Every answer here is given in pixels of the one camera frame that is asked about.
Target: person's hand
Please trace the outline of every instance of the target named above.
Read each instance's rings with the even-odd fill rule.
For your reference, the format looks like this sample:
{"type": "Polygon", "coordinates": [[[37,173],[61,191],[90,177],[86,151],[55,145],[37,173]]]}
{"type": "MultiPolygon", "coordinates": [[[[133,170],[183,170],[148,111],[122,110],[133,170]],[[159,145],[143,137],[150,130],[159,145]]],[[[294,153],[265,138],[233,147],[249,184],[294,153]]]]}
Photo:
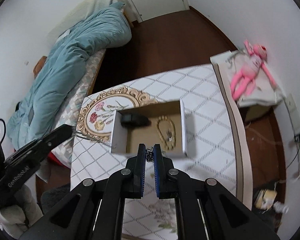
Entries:
{"type": "Polygon", "coordinates": [[[8,235],[14,239],[19,239],[23,232],[43,215],[26,185],[23,185],[15,194],[15,198],[18,205],[0,210],[0,223],[8,235]]]}

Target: plush toy arm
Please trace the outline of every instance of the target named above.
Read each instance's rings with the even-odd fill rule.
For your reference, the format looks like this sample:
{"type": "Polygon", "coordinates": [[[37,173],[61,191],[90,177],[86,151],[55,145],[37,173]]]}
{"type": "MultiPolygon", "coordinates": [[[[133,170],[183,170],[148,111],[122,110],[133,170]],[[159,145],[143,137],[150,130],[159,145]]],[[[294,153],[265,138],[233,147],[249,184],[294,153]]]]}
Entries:
{"type": "Polygon", "coordinates": [[[249,53],[249,55],[253,55],[254,54],[254,51],[253,51],[253,47],[252,45],[250,44],[250,42],[248,40],[245,40],[244,41],[244,45],[246,46],[246,49],[247,49],[247,52],[249,53]]]}
{"type": "Polygon", "coordinates": [[[269,79],[269,81],[270,81],[272,87],[273,87],[273,88],[276,88],[276,87],[277,87],[277,83],[275,82],[273,76],[270,74],[270,72],[269,72],[269,70],[268,70],[268,68],[266,67],[266,65],[265,65],[264,62],[261,64],[261,67],[262,67],[263,71],[265,72],[265,74],[267,75],[267,77],[268,77],[268,79],[269,79]]]}

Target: red flower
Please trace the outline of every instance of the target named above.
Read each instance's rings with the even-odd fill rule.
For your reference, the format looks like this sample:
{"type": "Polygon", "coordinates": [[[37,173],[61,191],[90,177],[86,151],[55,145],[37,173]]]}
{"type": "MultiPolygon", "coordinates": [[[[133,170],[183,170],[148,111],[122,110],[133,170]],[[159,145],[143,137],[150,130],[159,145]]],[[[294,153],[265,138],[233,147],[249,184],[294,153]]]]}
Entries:
{"type": "Polygon", "coordinates": [[[95,110],[96,110],[96,111],[99,111],[101,108],[103,108],[104,104],[105,104],[104,102],[98,103],[98,104],[96,105],[95,110]]]}
{"type": "Polygon", "coordinates": [[[97,115],[97,113],[96,113],[96,112],[93,112],[93,113],[90,115],[90,123],[95,123],[98,117],[99,117],[99,116],[97,115]]]}

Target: dark brown floor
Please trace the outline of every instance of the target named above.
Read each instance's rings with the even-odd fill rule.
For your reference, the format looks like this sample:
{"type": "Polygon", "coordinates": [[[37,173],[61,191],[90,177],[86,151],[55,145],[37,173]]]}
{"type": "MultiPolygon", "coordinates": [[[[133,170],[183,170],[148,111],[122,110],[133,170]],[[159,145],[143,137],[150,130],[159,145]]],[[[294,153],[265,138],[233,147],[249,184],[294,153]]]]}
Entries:
{"type": "MultiPolygon", "coordinates": [[[[195,11],[182,11],[140,23],[132,29],[131,41],[121,47],[107,49],[93,92],[163,71],[210,63],[210,57],[235,46],[220,30],[195,11]]],[[[274,117],[267,116],[250,125],[271,141],[281,140],[274,117]]],[[[254,187],[279,178],[277,153],[281,150],[247,130],[254,187]]],[[[70,182],[70,170],[53,166],[51,182],[42,190],[70,182]]]]}

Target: open cardboard box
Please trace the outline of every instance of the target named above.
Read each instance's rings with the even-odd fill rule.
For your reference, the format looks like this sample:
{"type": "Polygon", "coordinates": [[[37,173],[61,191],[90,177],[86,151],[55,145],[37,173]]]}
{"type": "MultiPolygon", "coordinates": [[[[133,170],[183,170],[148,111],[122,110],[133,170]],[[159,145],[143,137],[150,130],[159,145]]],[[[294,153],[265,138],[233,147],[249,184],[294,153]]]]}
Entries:
{"type": "MultiPolygon", "coordinates": [[[[168,139],[167,130],[171,130],[168,121],[159,123],[159,129],[164,138],[168,139]]],[[[136,108],[118,110],[114,113],[114,122],[111,133],[111,153],[135,156],[138,153],[140,143],[147,148],[160,144],[161,150],[165,151],[167,157],[186,157],[186,125],[185,110],[182,100],[165,103],[151,104],[136,108]],[[125,128],[121,125],[123,114],[142,114],[146,116],[151,124],[146,127],[125,128]],[[165,144],[160,140],[156,128],[160,116],[169,117],[175,126],[176,146],[172,150],[167,150],[165,144]]]]}

